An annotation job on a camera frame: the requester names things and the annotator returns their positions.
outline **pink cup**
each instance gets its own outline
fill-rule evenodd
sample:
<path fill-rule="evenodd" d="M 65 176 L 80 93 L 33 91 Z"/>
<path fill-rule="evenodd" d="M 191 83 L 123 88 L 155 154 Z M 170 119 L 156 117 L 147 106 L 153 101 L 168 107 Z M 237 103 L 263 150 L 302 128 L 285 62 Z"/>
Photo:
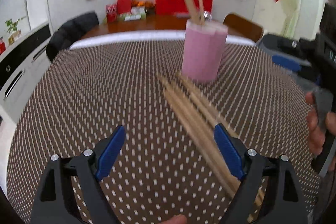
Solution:
<path fill-rule="evenodd" d="M 187 21 L 182 74 L 198 82 L 217 77 L 227 38 L 228 27 L 214 21 L 196 25 Z"/>

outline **placemat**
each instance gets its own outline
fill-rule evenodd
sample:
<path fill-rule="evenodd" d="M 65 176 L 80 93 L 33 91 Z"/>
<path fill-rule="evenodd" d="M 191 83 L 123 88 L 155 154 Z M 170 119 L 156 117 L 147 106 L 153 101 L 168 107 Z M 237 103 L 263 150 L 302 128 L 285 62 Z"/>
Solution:
<path fill-rule="evenodd" d="M 9 155 L 8 199 L 26 223 L 50 156 L 79 155 L 118 124 L 127 140 L 101 187 L 122 224 L 156 224 L 176 214 L 189 223 L 219 222 L 230 198 L 155 77 L 158 71 L 177 80 L 183 47 L 139 41 L 58 54 L 23 111 Z M 290 157 L 310 211 L 319 178 L 306 144 L 310 107 L 296 83 L 257 47 L 226 45 L 218 79 L 198 86 L 247 147 Z M 92 223 L 75 178 L 73 190 L 83 220 Z"/>

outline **drawer handle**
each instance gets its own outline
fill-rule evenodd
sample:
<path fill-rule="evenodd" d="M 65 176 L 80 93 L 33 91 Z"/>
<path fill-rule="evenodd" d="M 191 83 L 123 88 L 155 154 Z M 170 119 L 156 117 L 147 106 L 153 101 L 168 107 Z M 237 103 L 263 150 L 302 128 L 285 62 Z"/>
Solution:
<path fill-rule="evenodd" d="M 9 94 L 11 93 L 11 91 L 14 89 L 15 85 L 17 84 L 17 82 L 20 80 L 20 78 L 22 77 L 22 75 L 25 73 L 25 70 L 22 70 L 18 73 L 18 75 L 14 78 L 14 80 L 12 81 L 12 83 L 9 85 L 8 89 L 5 92 L 5 97 L 4 100 L 6 100 L 9 96 Z"/>
<path fill-rule="evenodd" d="M 45 52 L 46 49 L 47 49 L 47 46 L 44 46 L 42 49 L 40 49 L 40 50 L 38 51 L 38 53 L 34 55 L 33 60 L 32 60 L 32 63 L 35 62 L 36 59 L 38 59 L 38 58 L 40 57 L 40 55 L 41 55 L 43 52 Z"/>

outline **hand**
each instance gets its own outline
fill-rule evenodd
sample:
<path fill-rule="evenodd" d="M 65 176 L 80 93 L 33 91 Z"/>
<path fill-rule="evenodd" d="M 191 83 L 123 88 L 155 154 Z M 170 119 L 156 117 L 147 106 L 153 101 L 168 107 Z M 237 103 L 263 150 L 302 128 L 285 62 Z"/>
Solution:
<path fill-rule="evenodd" d="M 178 215 L 161 224 L 187 224 L 187 218 L 184 215 Z"/>
<path fill-rule="evenodd" d="M 314 97 L 312 92 L 306 94 L 306 103 L 309 105 L 314 104 Z M 308 135 L 308 146 L 311 153 L 314 155 L 320 155 L 322 152 L 322 146 L 326 140 L 325 134 L 322 133 L 320 127 L 318 126 L 318 117 L 315 108 L 312 109 L 307 117 L 307 126 L 309 129 Z M 336 136 L 336 114 L 333 112 L 328 112 L 325 119 L 325 125 L 329 132 Z M 334 157 L 328 171 L 335 170 L 336 158 Z"/>

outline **red can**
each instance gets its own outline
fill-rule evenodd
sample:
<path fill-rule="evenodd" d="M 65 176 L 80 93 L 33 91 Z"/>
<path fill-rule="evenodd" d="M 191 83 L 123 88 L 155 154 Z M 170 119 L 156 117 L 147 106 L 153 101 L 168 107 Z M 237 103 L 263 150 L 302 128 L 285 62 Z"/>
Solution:
<path fill-rule="evenodd" d="M 2 54 L 6 50 L 5 42 L 3 41 L 2 37 L 0 38 L 0 54 Z"/>
<path fill-rule="evenodd" d="M 107 22 L 113 22 L 117 19 L 117 5 L 113 4 L 113 5 L 106 5 L 106 18 L 107 18 Z"/>

